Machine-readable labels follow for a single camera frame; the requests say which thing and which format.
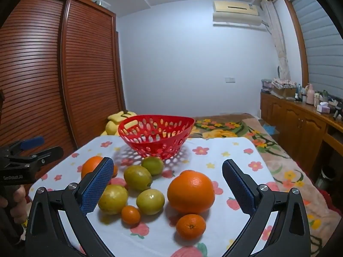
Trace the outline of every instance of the floral blanket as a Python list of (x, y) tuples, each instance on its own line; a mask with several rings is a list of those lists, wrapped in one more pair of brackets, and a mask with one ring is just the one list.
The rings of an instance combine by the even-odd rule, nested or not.
[(190, 137), (246, 137), (265, 161), (275, 184), (272, 190), (288, 192), (292, 187), (301, 191), (311, 232), (311, 254), (323, 248), (336, 229), (341, 216), (328, 208), (324, 197), (287, 153), (264, 130), (259, 121), (248, 114), (197, 117)]

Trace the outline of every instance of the sliding closet door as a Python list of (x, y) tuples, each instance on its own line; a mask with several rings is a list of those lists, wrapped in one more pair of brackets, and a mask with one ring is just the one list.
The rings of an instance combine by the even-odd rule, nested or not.
[(62, 78), (69, 119), (78, 146), (99, 136), (107, 117), (121, 110), (115, 68), (112, 16), (68, 0), (63, 28)]
[(35, 151), (61, 146), (65, 157), (74, 151), (60, 97), (63, 4), (63, 0), (21, 0), (0, 29), (0, 88), (6, 97), (0, 146), (43, 136), (45, 144)]

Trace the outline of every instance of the stuffed animal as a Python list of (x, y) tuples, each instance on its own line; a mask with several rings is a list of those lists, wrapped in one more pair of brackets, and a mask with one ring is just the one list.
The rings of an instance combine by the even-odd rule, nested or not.
[[(117, 135), (119, 136), (118, 132), (118, 126), (119, 124), (124, 121), (125, 119), (136, 116), (136, 113), (130, 112), (130, 111), (120, 111), (117, 114), (110, 115), (108, 117), (109, 122), (106, 125), (105, 131), (101, 134), (102, 135)], [(132, 121), (125, 125), (126, 128), (132, 127), (134, 125), (137, 125), (137, 121)]]

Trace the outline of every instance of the white wall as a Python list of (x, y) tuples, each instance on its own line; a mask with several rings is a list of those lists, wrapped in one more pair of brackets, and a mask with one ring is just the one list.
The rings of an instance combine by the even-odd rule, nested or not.
[(292, 18), (285, 0), (276, 0), (274, 2), (274, 6), (277, 11), (277, 15), (279, 16), (285, 39), (290, 79), (302, 85), (300, 51)]
[(257, 114), (261, 79), (277, 76), (272, 38), (267, 31), (214, 27), (212, 13), (211, 0), (189, 0), (117, 19), (130, 111)]

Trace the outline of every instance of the trash can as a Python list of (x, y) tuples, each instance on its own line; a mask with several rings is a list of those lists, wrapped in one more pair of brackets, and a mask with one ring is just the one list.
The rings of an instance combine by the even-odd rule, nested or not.
[(332, 167), (323, 166), (315, 186), (321, 190), (327, 190), (335, 179), (335, 176), (336, 172)]

